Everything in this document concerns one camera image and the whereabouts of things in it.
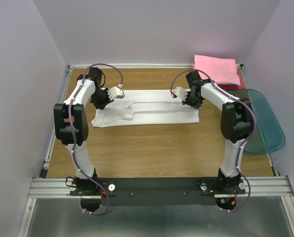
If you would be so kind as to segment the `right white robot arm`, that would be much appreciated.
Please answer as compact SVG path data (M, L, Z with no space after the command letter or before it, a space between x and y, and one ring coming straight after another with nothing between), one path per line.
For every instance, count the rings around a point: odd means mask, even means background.
M202 79L198 71L188 70L190 90L176 88L174 94L183 105L200 109L209 100L221 111L220 130L225 139L225 152L218 170L216 188L225 194L241 183L241 160L247 141L255 132L256 119L248 99L239 99L221 89L210 78Z

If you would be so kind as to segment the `white t shirt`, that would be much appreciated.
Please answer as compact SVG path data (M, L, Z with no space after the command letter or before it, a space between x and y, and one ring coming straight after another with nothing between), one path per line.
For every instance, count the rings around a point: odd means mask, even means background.
M169 90L125 90L123 99L115 99L96 110L93 127L199 123L199 111L173 98Z

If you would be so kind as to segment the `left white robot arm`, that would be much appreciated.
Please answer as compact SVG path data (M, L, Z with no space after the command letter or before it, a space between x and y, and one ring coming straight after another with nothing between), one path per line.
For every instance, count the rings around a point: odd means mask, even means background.
M95 167L92 165L86 140L89 127L85 113L88 102L92 103L98 110L123 97L122 85L123 75L120 74L120 85L112 88L105 87L106 76L99 66L114 66L104 63L96 63L88 66L84 73L77 78L77 84L72 94L62 103L53 107L55 136L70 152L76 174L76 183L81 184L81 189L87 195L93 195L98 187L102 186L97 181Z

